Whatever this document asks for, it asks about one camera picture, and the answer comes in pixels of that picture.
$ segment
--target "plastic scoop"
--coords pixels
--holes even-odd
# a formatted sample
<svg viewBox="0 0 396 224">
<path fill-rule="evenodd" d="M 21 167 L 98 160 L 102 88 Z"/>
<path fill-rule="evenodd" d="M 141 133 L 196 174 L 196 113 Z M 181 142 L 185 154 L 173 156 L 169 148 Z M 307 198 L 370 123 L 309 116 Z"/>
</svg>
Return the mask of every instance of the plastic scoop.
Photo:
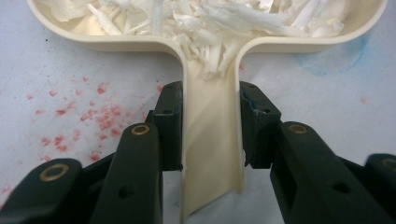
<svg viewBox="0 0 396 224">
<path fill-rule="evenodd" d="M 106 35 L 94 17 L 57 21 L 50 9 L 27 0 L 35 16 L 52 32 L 101 51 L 161 51 L 180 60 L 184 69 L 183 192 L 181 217 L 243 184 L 239 108 L 239 63 L 251 52 L 315 52 L 367 32 L 382 15 L 387 0 L 350 0 L 343 31 L 334 37 L 262 36 L 244 45 L 225 69 L 225 76 L 205 80 L 204 67 L 188 61 L 175 42 L 154 35 Z"/>
</svg>

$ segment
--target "white shavings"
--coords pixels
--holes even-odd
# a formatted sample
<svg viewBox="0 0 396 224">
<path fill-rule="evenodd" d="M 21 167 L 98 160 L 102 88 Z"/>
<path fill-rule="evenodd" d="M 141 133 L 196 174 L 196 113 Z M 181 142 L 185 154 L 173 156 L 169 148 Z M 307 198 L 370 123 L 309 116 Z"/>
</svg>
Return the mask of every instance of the white shavings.
<svg viewBox="0 0 396 224">
<path fill-rule="evenodd" d="M 350 8 L 350 0 L 37 1 L 58 21 L 93 15 L 109 35 L 160 35 L 174 41 L 187 60 L 205 66 L 205 78 L 221 77 L 238 50 L 257 36 L 339 35 Z"/>
<path fill-rule="evenodd" d="M 274 0 L 261 0 L 259 8 L 263 9 L 263 12 L 269 13 L 271 11 Z"/>
<path fill-rule="evenodd" d="M 107 16 L 104 11 L 102 11 L 101 9 L 97 9 L 92 4 L 88 4 L 88 9 L 98 19 L 99 23 L 106 31 L 106 33 L 108 33 L 109 35 L 121 35 L 120 30 L 117 28 L 117 26 L 114 25 L 110 17 Z"/>
<path fill-rule="evenodd" d="M 201 20 L 190 15 L 180 15 L 173 12 L 177 25 L 186 31 L 193 31 L 201 26 Z"/>
<path fill-rule="evenodd" d="M 88 15 L 90 11 L 86 6 L 92 1 L 93 0 L 38 0 L 39 3 L 50 8 L 51 14 L 57 21 L 70 21 Z"/>
</svg>

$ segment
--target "blue stain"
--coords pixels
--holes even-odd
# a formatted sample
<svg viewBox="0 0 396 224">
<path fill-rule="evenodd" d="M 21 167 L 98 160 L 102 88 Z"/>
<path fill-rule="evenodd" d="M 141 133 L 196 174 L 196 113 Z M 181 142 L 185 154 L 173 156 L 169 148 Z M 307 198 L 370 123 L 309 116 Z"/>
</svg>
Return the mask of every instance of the blue stain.
<svg viewBox="0 0 396 224">
<path fill-rule="evenodd" d="M 331 47 L 322 52 L 294 54 L 293 58 L 307 72 L 316 76 L 343 75 L 362 63 L 369 35 Z"/>
</svg>

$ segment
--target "shredded material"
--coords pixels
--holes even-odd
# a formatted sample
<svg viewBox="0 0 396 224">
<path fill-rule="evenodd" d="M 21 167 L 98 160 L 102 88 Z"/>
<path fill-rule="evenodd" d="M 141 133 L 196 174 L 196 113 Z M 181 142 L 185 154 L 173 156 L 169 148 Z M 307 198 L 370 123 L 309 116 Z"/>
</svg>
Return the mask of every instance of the shredded material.
<svg viewBox="0 0 396 224">
<path fill-rule="evenodd" d="M 249 40 L 339 35 L 348 0 L 37 0 L 58 21 L 94 16 L 108 35 L 161 35 L 217 77 Z M 125 18 L 116 26 L 114 18 Z"/>
</svg>

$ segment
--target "clamp jaw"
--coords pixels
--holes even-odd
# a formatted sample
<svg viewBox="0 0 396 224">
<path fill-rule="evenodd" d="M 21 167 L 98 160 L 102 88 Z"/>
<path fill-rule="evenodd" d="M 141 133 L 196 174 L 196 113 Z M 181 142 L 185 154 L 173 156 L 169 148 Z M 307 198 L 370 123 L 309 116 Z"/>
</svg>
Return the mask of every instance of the clamp jaw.
<svg viewBox="0 0 396 224">
<path fill-rule="evenodd" d="M 396 157 L 364 167 L 337 157 L 318 134 L 240 83 L 246 165 L 271 169 L 285 223 L 395 223 Z M 72 159 L 36 167 L 15 188 L 0 223 L 163 223 L 163 171 L 182 170 L 182 84 L 166 85 L 145 123 L 118 148 L 82 168 Z"/>
</svg>

